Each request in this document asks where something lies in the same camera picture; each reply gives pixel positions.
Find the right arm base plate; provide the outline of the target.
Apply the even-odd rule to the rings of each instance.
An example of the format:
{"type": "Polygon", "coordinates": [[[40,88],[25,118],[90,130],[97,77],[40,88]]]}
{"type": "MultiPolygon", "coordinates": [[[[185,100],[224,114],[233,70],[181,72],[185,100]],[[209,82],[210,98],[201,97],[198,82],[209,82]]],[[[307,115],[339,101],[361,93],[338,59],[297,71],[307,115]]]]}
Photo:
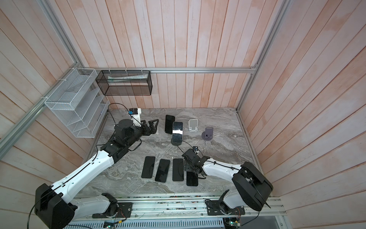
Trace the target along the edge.
{"type": "Polygon", "coordinates": [[[218,215],[245,215],[245,209],[243,207],[237,207],[234,209],[229,208],[223,201],[220,200],[205,200],[205,205],[207,209],[207,214],[209,216],[218,215]]]}

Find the reflective black phone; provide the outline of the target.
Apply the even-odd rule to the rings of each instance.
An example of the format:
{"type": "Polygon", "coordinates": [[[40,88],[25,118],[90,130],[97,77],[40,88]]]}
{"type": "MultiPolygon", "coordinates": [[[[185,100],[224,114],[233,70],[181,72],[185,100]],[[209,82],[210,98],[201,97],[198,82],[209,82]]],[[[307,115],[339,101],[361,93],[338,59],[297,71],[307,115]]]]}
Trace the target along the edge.
{"type": "Polygon", "coordinates": [[[173,123],[172,138],[181,139],[183,141],[183,122],[174,122],[173,123]]]}

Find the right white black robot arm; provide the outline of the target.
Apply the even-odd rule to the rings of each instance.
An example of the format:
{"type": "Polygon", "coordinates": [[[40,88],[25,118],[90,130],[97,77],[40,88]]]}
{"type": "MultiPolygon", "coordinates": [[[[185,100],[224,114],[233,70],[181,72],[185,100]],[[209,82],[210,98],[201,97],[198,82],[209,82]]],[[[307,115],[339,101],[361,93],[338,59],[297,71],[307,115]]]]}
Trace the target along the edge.
{"type": "Polygon", "coordinates": [[[260,212],[274,189],[271,182],[251,162],[246,161],[242,165],[228,164],[208,156],[199,157],[192,149],[184,152],[182,157],[189,172],[204,177],[218,177],[234,184],[235,190],[226,190],[218,201],[205,201],[208,208],[225,215],[241,206],[260,212]]]}

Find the far right phone stand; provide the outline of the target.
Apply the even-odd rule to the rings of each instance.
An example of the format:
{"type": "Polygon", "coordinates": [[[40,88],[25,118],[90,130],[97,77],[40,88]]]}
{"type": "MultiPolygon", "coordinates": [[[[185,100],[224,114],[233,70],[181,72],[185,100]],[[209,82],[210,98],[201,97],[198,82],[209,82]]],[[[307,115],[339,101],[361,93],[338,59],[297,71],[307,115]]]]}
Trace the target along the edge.
{"type": "Polygon", "coordinates": [[[206,127],[205,131],[201,134],[201,138],[205,141],[211,141],[213,139],[213,127],[206,127]]]}

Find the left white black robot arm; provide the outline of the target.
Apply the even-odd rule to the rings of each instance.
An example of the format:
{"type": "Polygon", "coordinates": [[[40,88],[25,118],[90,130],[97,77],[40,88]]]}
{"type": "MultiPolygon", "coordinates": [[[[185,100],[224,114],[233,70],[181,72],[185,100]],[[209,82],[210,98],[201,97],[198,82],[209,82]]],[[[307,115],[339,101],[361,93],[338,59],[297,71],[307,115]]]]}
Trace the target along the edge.
{"type": "Polygon", "coordinates": [[[71,221],[93,214],[115,218],[119,204],[109,193],[94,198],[74,198],[96,176],[130,152],[130,147],[142,136],[155,134],[158,124],[158,119],[142,120],[139,126],[130,119],[119,121],[111,139],[88,161],[52,185],[42,184],[37,188],[32,211],[49,229],[63,229],[71,221]]]}

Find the aluminium front rail frame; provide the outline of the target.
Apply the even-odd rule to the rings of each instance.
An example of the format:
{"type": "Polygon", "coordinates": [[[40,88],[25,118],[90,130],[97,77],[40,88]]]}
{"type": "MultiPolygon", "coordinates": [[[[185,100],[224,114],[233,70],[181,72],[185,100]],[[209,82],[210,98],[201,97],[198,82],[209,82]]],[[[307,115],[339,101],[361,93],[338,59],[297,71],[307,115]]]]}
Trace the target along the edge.
{"type": "Polygon", "coordinates": [[[246,204],[223,214],[219,193],[165,193],[121,196],[115,216],[89,214],[68,229],[290,229],[280,198],[269,198],[261,212],[246,204]]]}

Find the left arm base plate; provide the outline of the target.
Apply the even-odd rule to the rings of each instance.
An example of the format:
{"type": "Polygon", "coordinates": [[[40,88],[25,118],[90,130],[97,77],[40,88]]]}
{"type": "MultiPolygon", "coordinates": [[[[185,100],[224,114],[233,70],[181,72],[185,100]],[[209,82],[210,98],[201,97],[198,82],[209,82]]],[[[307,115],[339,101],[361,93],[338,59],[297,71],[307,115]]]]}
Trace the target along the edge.
{"type": "Polygon", "coordinates": [[[92,218],[129,218],[132,212],[132,205],[132,202],[113,203],[111,207],[108,207],[105,213],[93,214],[92,218]]]}

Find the dark round centre stand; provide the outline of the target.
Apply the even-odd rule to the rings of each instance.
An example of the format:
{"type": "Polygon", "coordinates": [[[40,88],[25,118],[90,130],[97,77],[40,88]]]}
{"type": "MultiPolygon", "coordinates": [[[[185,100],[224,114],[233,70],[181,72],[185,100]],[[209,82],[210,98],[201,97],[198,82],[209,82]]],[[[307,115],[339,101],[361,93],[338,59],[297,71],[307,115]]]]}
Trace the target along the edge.
{"type": "Polygon", "coordinates": [[[174,138],[172,138],[171,139],[171,144],[173,146],[180,146],[182,144],[182,140],[181,139],[174,139],[174,138]]]}

